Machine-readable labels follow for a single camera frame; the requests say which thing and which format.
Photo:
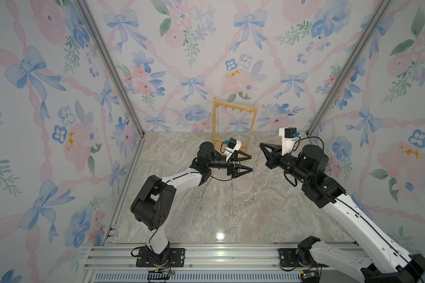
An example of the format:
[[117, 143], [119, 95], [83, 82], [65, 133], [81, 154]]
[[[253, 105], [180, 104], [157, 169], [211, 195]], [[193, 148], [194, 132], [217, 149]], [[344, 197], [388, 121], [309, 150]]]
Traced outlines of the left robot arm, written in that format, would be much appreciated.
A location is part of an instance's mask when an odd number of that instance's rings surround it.
[[130, 208], [135, 219], [152, 232], [146, 244], [138, 248], [143, 262], [165, 267], [174, 260], [170, 255], [170, 242], [164, 224], [177, 193], [203, 185], [213, 178], [213, 169], [225, 169], [229, 180], [253, 171], [242, 165], [243, 161], [251, 159], [251, 155], [240, 150], [238, 140], [231, 138], [224, 144], [226, 148], [219, 152], [211, 142], [206, 141], [200, 145], [197, 157], [185, 171], [165, 178], [155, 175], [147, 178]]

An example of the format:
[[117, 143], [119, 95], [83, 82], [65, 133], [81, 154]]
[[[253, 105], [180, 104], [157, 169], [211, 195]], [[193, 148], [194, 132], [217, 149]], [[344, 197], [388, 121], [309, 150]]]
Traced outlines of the wooden jewelry display stand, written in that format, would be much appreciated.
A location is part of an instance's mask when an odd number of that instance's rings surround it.
[[245, 142], [242, 142], [242, 147], [241, 147], [241, 151], [247, 153], [249, 151], [250, 140], [255, 127], [256, 117], [257, 117], [259, 108], [243, 106], [240, 104], [226, 102], [223, 100], [219, 100], [218, 98], [214, 98], [213, 107], [212, 107], [211, 141], [216, 149], [220, 149], [221, 147], [220, 143], [225, 141], [224, 139], [219, 138], [217, 136], [218, 114], [221, 108], [223, 108], [223, 110], [227, 110], [227, 109], [229, 110], [231, 109], [232, 111], [238, 110], [241, 113], [252, 115], [252, 118], [249, 118], [249, 117], [242, 117], [239, 119], [231, 118], [228, 123], [228, 128], [233, 129], [234, 132], [241, 131], [241, 132], [247, 133], [247, 140]]

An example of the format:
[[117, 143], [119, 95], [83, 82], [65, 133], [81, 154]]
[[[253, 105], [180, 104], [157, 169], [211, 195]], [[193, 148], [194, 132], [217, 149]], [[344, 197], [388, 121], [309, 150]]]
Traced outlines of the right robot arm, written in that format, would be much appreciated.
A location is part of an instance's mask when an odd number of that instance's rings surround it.
[[283, 153], [282, 146], [261, 143], [260, 148], [269, 169], [279, 167], [285, 177], [301, 183], [303, 193], [341, 224], [367, 254], [360, 258], [310, 236], [297, 246], [298, 263], [327, 265], [361, 283], [423, 282], [425, 257], [393, 241], [325, 174], [329, 159], [319, 146], [306, 145], [297, 157]]

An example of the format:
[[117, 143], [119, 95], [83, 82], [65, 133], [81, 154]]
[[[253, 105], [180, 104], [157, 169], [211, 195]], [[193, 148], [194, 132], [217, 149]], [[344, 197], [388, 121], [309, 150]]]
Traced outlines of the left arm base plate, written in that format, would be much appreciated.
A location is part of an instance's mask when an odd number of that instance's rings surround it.
[[147, 246], [140, 247], [138, 253], [135, 250], [132, 250], [131, 256], [136, 258], [136, 267], [139, 268], [178, 268], [184, 266], [184, 248], [166, 248], [161, 254], [154, 253]]

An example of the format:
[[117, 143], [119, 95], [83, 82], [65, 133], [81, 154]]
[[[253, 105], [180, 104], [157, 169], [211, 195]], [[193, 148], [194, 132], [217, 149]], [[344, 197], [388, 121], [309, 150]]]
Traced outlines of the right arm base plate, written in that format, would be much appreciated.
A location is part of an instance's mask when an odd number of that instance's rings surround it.
[[282, 270], [291, 271], [295, 268], [303, 268], [305, 270], [313, 268], [328, 267], [324, 264], [318, 264], [312, 259], [302, 259], [298, 255], [297, 248], [280, 248], [277, 250], [279, 256], [279, 266]]

